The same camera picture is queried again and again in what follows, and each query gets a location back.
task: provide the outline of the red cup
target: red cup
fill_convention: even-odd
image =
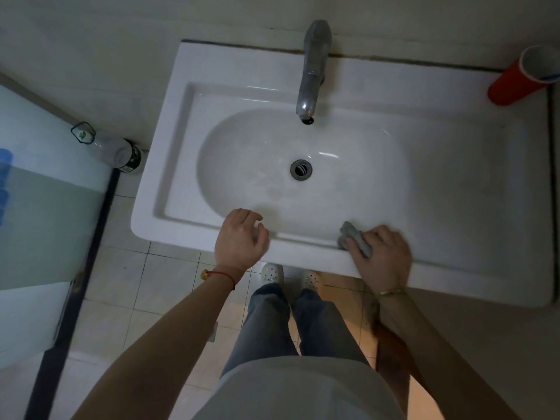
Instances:
[[[488,88],[488,98],[498,106],[513,102],[555,83],[560,78],[560,51],[547,45],[534,45]]]

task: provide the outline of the jeans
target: jeans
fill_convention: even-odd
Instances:
[[[288,320],[290,305],[278,283],[265,284],[249,301],[247,318],[222,375],[261,358],[297,356]],[[334,357],[369,363],[332,302],[303,289],[292,305],[303,356]]]

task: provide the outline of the sponge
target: sponge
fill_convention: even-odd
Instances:
[[[360,248],[362,254],[366,258],[371,258],[371,246],[369,246],[364,239],[362,239],[362,235],[360,231],[352,224],[350,221],[345,221],[340,227],[341,236],[338,238],[337,243],[341,249],[348,250],[346,245],[346,239],[351,237],[358,243],[358,247]]]

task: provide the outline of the foot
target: foot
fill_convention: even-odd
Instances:
[[[304,271],[301,276],[301,288],[313,290],[319,296],[323,292],[323,281],[317,271]]]
[[[264,264],[260,272],[260,279],[263,284],[278,283],[280,286],[284,285],[284,270],[278,264]]]

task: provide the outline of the forearm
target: forearm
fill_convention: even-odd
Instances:
[[[242,273],[223,270],[239,281]],[[82,419],[166,419],[233,287],[211,275],[107,370],[74,415]]]
[[[446,420],[519,420],[405,294],[380,299]]]

